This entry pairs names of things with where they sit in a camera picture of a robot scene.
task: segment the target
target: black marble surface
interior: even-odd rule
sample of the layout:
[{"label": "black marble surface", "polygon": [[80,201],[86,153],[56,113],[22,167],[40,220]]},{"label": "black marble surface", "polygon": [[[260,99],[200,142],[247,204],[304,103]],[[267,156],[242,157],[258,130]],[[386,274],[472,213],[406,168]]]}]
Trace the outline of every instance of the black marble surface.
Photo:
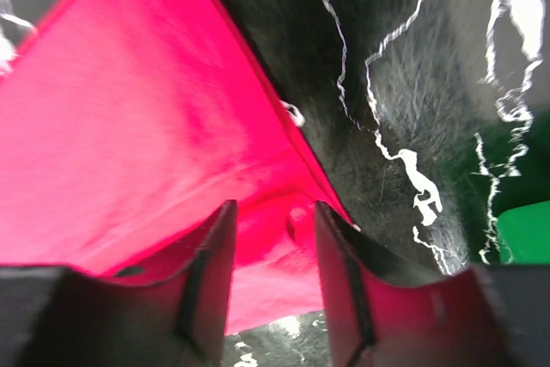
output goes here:
[{"label": "black marble surface", "polygon": [[[480,260],[482,250],[498,260],[487,237],[495,236],[494,217],[550,199],[550,23],[541,13],[544,0],[508,1],[223,0],[281,97],[305,116],[303,133],[357,224],[395,252],[449,273]],[[11,2],[16,15],[35,23],[55,0]],[[521,9],[526,4],[533,9]],[[527,41],[512,15],[530,23]],[[529,36],[541,19],[540,53],[526,56],[524,45],[538,49]],[[11,40],[21,40],[19,28],[1,24]],[[530,84],[532,63],[538,66]],[[487,72],[493,82],[482,82]],[[507,92],[506,114],[527,116],[499,116],[496,103]],[[426,203],[433,223],[421,223],[413,204],[421,190],[403,158],[382,155],[376,129],[391,156],[417,153],[418,171],[442,204],[438,211],[436,202]],[[519,144],[528,151],[514,158]],[[228,336],[224,365],[329,365],[323,323],[322,313],[299,315]]]}]

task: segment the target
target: dark hole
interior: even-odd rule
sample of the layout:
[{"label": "dark hole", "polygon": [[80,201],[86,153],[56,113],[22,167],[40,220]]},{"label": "dark hole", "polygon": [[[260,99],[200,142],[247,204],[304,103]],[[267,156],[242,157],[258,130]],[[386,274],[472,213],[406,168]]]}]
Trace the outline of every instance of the dark hole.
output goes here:
[{"label": "dark hole", "polygon": [[132,277],[134,275],[143,274],[145,270],[141,266],[127,266],[119,272],[117,272],[115,277]]}]

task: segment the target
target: red cloth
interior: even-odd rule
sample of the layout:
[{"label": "red cloth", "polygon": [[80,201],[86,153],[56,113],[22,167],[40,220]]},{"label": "red cloth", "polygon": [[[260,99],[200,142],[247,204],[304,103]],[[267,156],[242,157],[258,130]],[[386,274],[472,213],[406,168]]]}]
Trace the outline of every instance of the red cloth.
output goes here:
[{"label": "red cloth", "polygon": [[218,0],[63,0],[20,54],[2,263],[113,274],[237,199],[228,333],[322,307],[313,202],[345,212]]}]

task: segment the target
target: green block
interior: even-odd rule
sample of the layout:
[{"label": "green block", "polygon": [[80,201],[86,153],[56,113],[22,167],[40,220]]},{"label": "green block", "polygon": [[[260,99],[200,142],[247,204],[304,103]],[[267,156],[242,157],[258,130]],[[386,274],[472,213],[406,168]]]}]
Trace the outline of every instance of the green block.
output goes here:
[{"label": "green block", "polygon": [[504,212],[497,228],[501,262],[550,264],[550,201]]}]

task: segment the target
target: green object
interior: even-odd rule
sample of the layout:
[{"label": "green object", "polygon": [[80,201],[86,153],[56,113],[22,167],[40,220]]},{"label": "green object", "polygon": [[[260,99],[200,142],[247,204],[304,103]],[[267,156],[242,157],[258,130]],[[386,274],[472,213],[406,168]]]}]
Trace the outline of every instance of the green object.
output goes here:
[{"label": "green object", "polygon": [[550,201],[504,212],[497,228],[501,262],[550,264]]}]

